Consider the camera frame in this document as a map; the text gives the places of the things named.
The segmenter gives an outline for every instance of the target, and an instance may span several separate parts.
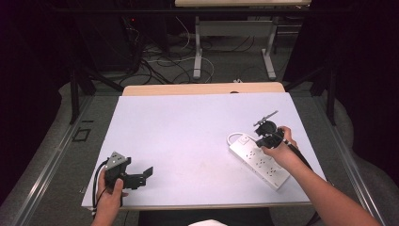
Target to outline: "black stand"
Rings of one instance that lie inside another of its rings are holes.
[[[72,118],[70,124],[74,124],[80,114],[79,87],[86,95],[94,95],[96,88],[94,87],[91,78],[103,82],[116,91],[123,91],[123,87],[82,65],[82,60],[77,56],[74,45],[68,41],[68,32],[64,32],[60,28],[59,24],[56,24],[57,17],[49,8],[44,6],[41,1],[38,1],[38,4],[47,17],[50,30],[55,33],[55,42],[57,43],[59,53],[61,57],[63,57],[67,68],[69,68],[72,98]]]
[[[329,8],[329,9],[259,9],[259,8],[169,8],[169,9],[81,9],[81,8],[51,8],[52,12],[56,13],[68,13],[68,14],[108,14],[108,15],[135,15],[137,17],[148,17],[151,15],[164,15],[164,16],[223,16],[223,15],[245,15],[245,16],[300,16],[300,17],[336,17],[336,16],[347,16],[353,13],[353,6],[348,8]],[[325,66],[317,68],[308,75],[298,79],[294,83],[285,87],[286,91],[296,87],[302,82],[314,78],[317,76],[318,81],[311,88],[312,95],[321,95],[323,90],[328,87],[328,99],[327,99],[327,116],[332,124],[334,121],[334,100],[335,100],[335,80],[336,73],[339,63],[335,61],[336,57],[329,57]],[[113,83],[108,83],[101,77],[98,78],[100,81],[105,82],[108,86],[118,90],[118,87],[114,87]]]
[[[337,73],[343,64],[344,56],[354,42],[356,27],[361,23],[361,18],[358,15],[363,11],[363,6],[359,6],[358,4],[353,4],[350,8],[351,14],[348,14],[348,18],[346,18],[346,22],[349,23],[343,24],[343,32],[338,35],[337,40],[334,41],[332,47],[329,49],[324,64],[285,86],[285,90],[290,91],[303,82],[314,78],[315,81],[311,86],[311,95],[320,96],[327,89],[326,114],[332,125],[336,125],[334,120],[334,105]]]
[[[74,124],[76,119],[80,115],[79,110],[79,87],[86,95],[94,95],[96,92],[96,88],[90,80],[90,77],[93,77],[96,80],[103,82],[108,85],[110,88],[116,91],[123,91],[123,87],[108,80],[104,76],[99,73],[94,72],[92,69],[84,67],[83,69],[71,69],[70,78],[71,78],[71,98],[72,98],[72,118],[70,124]]]

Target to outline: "black cable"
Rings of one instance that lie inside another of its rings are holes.
[[[311,168],[311,165],[309,164],[309,162],[306,160],[306,158],[302,155],[302,153],[300,152],[300,150],[298,150],[298,148],[296,146],[294,146],[289,140],[287,140],[284,137],[281,137],[280,135],[278,135],[277,133],[271,133],[276,137],[279,137],[282,139],[282,142],[284,142],[290,149],[291,151],[293,151],[293,153],[296,154],[296,156],[299,157],[299,159],[309,168],[313,171],[313,169]],[[306,226],[310,226],[312,224],[314,224],[315,222],[317,222],[320,219],[319,214],[317,213],[317,211],[314,211],[313,216],[311,217],[311,219],[308,221],[308,223],[306,224]]]
[[[176,46],[176,44],[172,43],[169,46],[170,47]],[[177,52],[170,52],[170,51],[167,52],[167,53],[164,53],[162,50],[159,50],[159,52],[152,52],[151,49],[155,49],[155,48],[159,49],[157,46],[151,46],[149,48],[146,48],[143,51],[143,53],[146,54],[144,57],[151,58],[151,57],[156,57],[156,56],[168,55],[170,57],[177,56],[178,58],[182,58],[182,57],[190,56],[195,50],[195,48],[193,47],[193,44],[191,44],[191,43],[188,44],[186,47],[184,47],[184,49],[187,49],[188,51],[186,53],[183,53],[183,54],[182,53],[177,53]]]
[[[129,211],[126,213],[126,217],[125,217],[125,220],[123,221],[123,226],[125,226],[126,225],[126,219],[127,219],[127,216],[129,215]]]
[[[178,61],[182,60],[182,58],[180,56],[177,56]],[[164,68],[170,68],[170,67],[174,67],[174,66],[178,66],[178,64],[180,62],[175,62],[173,59],[167,57],[167,56],[159,56],[154,62],[156,62],[156,64],[160,67],[164,67]]]
[[[181,47],[181,45],[179,45],[179,43],[182,43],[182,42],[184,42],[184,40],[182,39],[182,40],[180,40],[179,42],[177,42],[177,43],[172,43],[170,46],[178,46],[178,47]],[[191,54],[196,50],[196,48],[195,48],[195,44],[193,44],[192,42],[194,42],[193,40],[191,40],[188,44],[186,43],[186,45],[185,46],[183,46],[183,47],[181,47],[181,49],[180,50],[189,50],[189,51],[187,51],[185,54],[181,54],[181,53],[175,53],[175,52],[170,52],[171,54],[178,54],[180,57],[187,57],[187,56],[191,56]]]
[[[250,67],[247,67],[247,68],[243,69],[243,70],[238,74],[238,76],[236,77],[236,80],[238,80],[238,79],[241,80],[243,74],[244,74],[246,71],[250,70],[250,69],[259,69],[259,71],[261,71],[262,73],[266,73],[265,70],[262,70],[262,69],[261,69],[260,67],[258,67],[258,66],[250,66]]]
[[[306,160],[306,158],[302,155],[302,153],[300,152],[300,150],[298,150],[298,148],[296,146],[294,146],[290,141],[288,141],[287,139],[284,139],[283,142],[291,149],[291,151],[293,151],[296,156],[298,156],[300,158],[300,160],[302,160],[302,162],[311,170],[313,170],[311,168],[311,165],[308,163],[308,161]]]
[[[209,78],[205,80],[205,83],[209,80],[209,83],[212,83],[212,79],[214,78],[214,75],[212,73],[209,73],[208,71],[205,71],[203,69],[200,69],[202,72],[206,72],[209,75]]]
[[[99,203],[99,200],[100,200],[100,198],[102,197],[102,195],[104,194],[104,192],[106,191],[106,188],[104,188],[104,190],[101,192],[101,194],[100,194],[100,196],[99,196],[99,198],[97,199],[97,202],[96,202],[96,204],[95,205],[93,205],[93,213],[92,213],[92,215],[93,215],[93,219],[95,219],[96,218],[96,215],[97,215],[97,204]]]
[[[127,79],[129,79],[129,78],[139,77],[139,76],[147,76],[147,77],[148,77],[148,79],[147,79],[144,83],[139,84],[140,86],[147,85],[147,84],[151,81],[151,79],[152,79],[152,74],[138,73],[138,74],[133,74],[133,75],[130,75],[130,76],[128,76],[128,77],[125,77],[125,78],[121,79],[121,80],[120,80],[120,85],[121,85],[124,81],[126,81]]]
[[[160,80],[164,81],[165,84],[173,84],[172,82],[170,82],[169,80],[167,80],[161,73],[157,72],[146,60],[142,60],[143,61],[143,65],[150,70],[151,72],[154,73],[154,75],[156,77],[158,77]]]
[[[239,44],[237,47],[231,49],[231,50],[211,50],[211,49],[204,49],[205,52],[210,52],[210,53],[231,53],[231,52],[245,52],[247,50],[249,50],[250,48],[252,48],[254,42],[255,42],[255,37],[252,37],[252,43],[249,45],[249,47],[247,47],[247,49],[244,50],[237,50],[238,48],[240,48],[244,43],[247,42],[247,40],[249,40],[250,36],[248,36],[241,44]]]
[[[154,78],[154,79],[157,80],[160,84],[164,85],[166,82],[163,81],[162,78],[159,78],[158,76],[155,76],[155,75],[153,74],[153,68],[147,63],[147,61],[146,61],[146,62],[144,62],[144,61],[145,61],[145,60],[143,59],[143,67],[149,71],[149,77],[150,77],[150,79],[147,81],[147,83],[150,82],[150,80],[151,80],[152,78]]]
[[[186,72],[189,73],[189,72],[193,72],[194,70],[200,70],[202,73],[207,73],[207,74],[209,75],[209,80],[212,82],[211,73],[209,73],[208,71],[206,71],[206,70],[204,70],[204,69],[190,69],[190,70],[187,70]],[[185,74],[185,73],[180,73],[180,74],[178,74],[178,75],[172,80],[172,82],[173,82],[173,83],[176,83],[176,80],[177,80],[180,76],[182,76],[183,74]],[[192,81],[191,75],[188,75],[188,81],[179,82],[179,84],[197,84],[197,83],[198,83],[198,82],[193,82],[193,81]]]
[[[167,56],[160,56],[160,57],[158,58],[158,60],[159,60],[160,58],[162,58],[162,57],[164,57],[165,59],[169,60],[171,63],[173,63],[174,66],[177,66],[177,67],[181,68],[181,69],[183,70],[183,72],[186,73],[188,77],[190,77],[190,74],[188,74],[188,71],[187,71],[186,69],[184,69],[182,66],[180,66],[179,63],[177,63],[177,62],[175,62],[174,60],[172,60],[171,58],[169,58],[169,57],[167,57]]]
[[[203,46],[204,43],[208,43],[208,44],[209,44],[209,47]],[[204,52],[207,51],[207,50],[211,50],[212,47],[213,47],[213,44],[212,44],[210,41],[208,41],[208,40],[201,40],[201,41],[200,41],[200,48],[201,48]]]
[[[133,75],[132,72],[126,72],[126,74],[118,75],[118,76],[112,76],[112,77],[106,77],[106,79],[115,82],[115,81],[118,81],[118,80],[120,80],[120,79],[129,78],[129,77],[131,77],[132,75]],[[91,75],[89,75],[88,78],[90,78],[90,79],[93,80],[93,81],[100,81],[99,79],[97,79],[97,78],[95,78],[95,77],[93,77],[93,76],[91,76]]]
[[[97,168],[96,173],[94,174],[93,190],[92,190],[92,197],[91,197],[92,198],[92,204],[93,204],[93,217],[95,217],[95,211],[96,211],[96,208],[97,208],[97,202],[96,202],[97,178],[99,176],[101,168],[103,166],[105,166],[107,162],[108,162],[108,159],[106,159],[104,162],[102,162],[100,164],[100,166]]]

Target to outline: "white table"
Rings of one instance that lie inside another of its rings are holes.
[[[325,178],[290,94],[281,90],[279,83],[129,87],[119,99],[96,169],[114,151],[132,157],[128,174],[153,167],[146,186],[126,190],[123,208],[130,210],[309,204],[294,178],[273,190],[226,142],[234,132],[257,137],[253,123],[278,110],[269,120],[292,128],[301,152]],[[82,201],[87,208],[92,182]]]
[[[311,0],[176,0],[177,7],[203,8],[203,7],[287,7],[306,6]],[[202,49],[200,48],[201,36],[257,36],[267,37],[266,48],[262,49],[263,61],[267,76],[271,81],[276,80],[276,74],[270,58],[273,41],[276,36],[278,17],[272,21],[200,21],[196,17],[196,59],[193,77],[200,78]]]

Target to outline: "power strip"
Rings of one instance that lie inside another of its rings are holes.
[[[264,154],[255,141],[243,134],[230,145],[230,150],[274,190],[278,190],[290,177],[273,157]]]

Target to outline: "gray carpet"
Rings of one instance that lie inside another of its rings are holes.
[[[204,48],[211,47],[213,50],[231,50],[239,45],[245,38],[225,38],[209,39],[204,43]],[[250,45],[246,42],[243,49]],[[295,37],[280,37],[279,49],[276,55],[272,56],[275,70],[278,75],[278,81],[281,81],[287,60],[291,53]],[[239,53],[216,53],[205,51],[203,57],[208,57],[212,65],[203,60],[202,68],[207,72],[215,71],[213,74],[213,83],[226,83],[240,78],[244,82],[267,82],[263,60],[261,58],[260,48],[263,47],[263,40],[255,39],[253,47],[248,51]],[[149,61],[156,60],[157,56],[148,58]],[[193,61],[182,61],[180,67],[162,67],[155,62],[151,63],[153,67],[167,76],[169,79],[176,78],[176,83],[187,82],[188,76],[185,75],[182,68],[189,70],[192,68]],[[204,83],[208,77],[204,76],[197,82]],[[107,76],[111,79],[119,79],[120,74],[110,73]],[[137,85],[146,81],[145,76],[130,77],[122,81],[123,86]],[[51,178],[51,183],[45,187],[40,202],[33,206],[30,217],[25,222],[28,225],[89,225],[91,222],[90,212],[80,206],[83,199],[82,187],[88,184],[88,180],[93,171],[97,160],[97,154],[101,149],[107,126],[111,120],[119,93],[102,83],[95,83],[98,92],[92,98],[81,97],[81,101],[88,100],[87,110],[84,115],[75,124],[72,139],[65,147],[65,154],[60,157],[60,164],[55,169]],[[311,140],[311,144],[321,163],[325,175],[334,185],[352,199],[359,202],[357,191],[352,187],[352,183],[343,168],[341,156],[337,151],[336,141],[331,138],[331,131],[328,129],[324,120],[324,115],[316,104],[315,98],[312,98],[307,90],[309,86],[305,84],[296,91],[292,92],[293,100],[304,123],[305,129]],[[53,154],[59,152],[66,131],[69,129],[69,120],[71,118],[71,101],[69,87],[66,86],[60,90],[63,95],[63,104],[58,112],[57,118],[50,128],[46,139],[42,142],[36,155],[27,167],[23,177],[21,177],[14,190],[8,196],[0,209],[0,225],[12,225],[16,217],[19,216],[21,206],[24,204],[29,192],[34,184],[40,178],[43,168]],[[337,103],[336,105],[337,128],[343,137],[345,144],[351,147],[352,133],[350,119],[348,119],[344,107]],[[86,141],[76,141],[84,139],[88,134]],[[363,176],[365,183],[371,191],[371,196],[375,204],[383,215],[387,225],[399,225],[399,219],[396,213],[399,213],[397,203],[399,202],[399,192],[397,186],[381,170],[373,165],[366,163],[355,156],[359,171]],[[311,218],[314,210],[311,206],[294,207],[275,207],[271,209],[272,218],[277,225],[303,225]],[[115,225],[136,225],[138,212],[123,212],[115,222]]]

